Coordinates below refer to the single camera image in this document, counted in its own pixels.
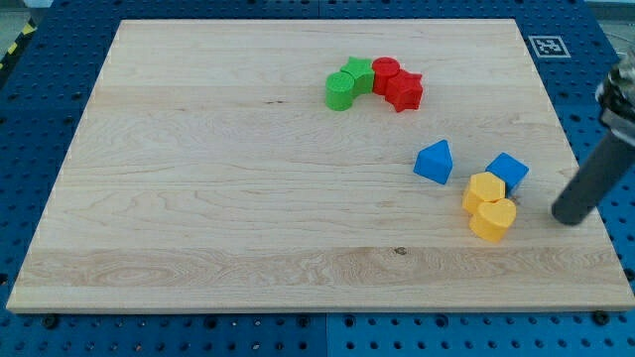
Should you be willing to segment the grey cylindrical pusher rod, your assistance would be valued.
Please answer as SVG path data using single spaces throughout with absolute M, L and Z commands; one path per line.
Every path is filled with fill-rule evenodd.
M 552 204 L 552 216 L 579 225 L 633 165 L 634 138 L 609 130 Z

